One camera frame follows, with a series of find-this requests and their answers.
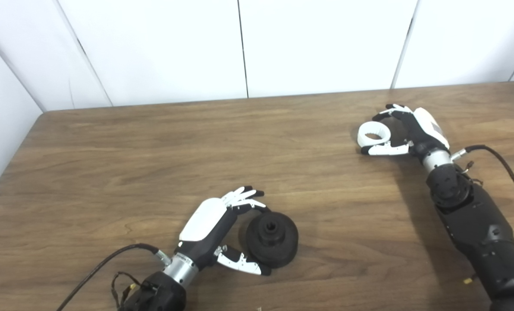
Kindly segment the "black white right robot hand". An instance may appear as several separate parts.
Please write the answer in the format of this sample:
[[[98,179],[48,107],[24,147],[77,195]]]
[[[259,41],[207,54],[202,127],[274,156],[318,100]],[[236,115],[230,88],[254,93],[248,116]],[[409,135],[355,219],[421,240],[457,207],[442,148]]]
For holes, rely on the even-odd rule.
[[[401,122],[407,131],[404,143],[393,147],[391,132],[381,120],[393,117]],[[388,104],[386,109],[376,114],[370,122],[362,124],[365,130],[371,130],[381,136],[379,142],[359,142],[361,154],[370,156],[398,156],[411,154],[423,159],[435,150],[449,151],[450,144],[433,116],[424,108],[411,110],[398,104]]]

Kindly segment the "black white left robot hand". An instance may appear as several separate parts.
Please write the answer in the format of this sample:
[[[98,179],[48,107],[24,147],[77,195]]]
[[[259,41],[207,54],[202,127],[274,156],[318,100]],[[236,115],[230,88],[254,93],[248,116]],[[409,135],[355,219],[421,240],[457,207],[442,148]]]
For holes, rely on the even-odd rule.
[[[232,270],[261,276],[271,275],[269,267],[232,246],[221,244],[239,215],[251,210],[261,213],[271,211],[256,199],[262,196],[263,191],[242,186],[223,197],[205,199],[180,232],[175,253],[188,258],[198,270],[219,263]]]

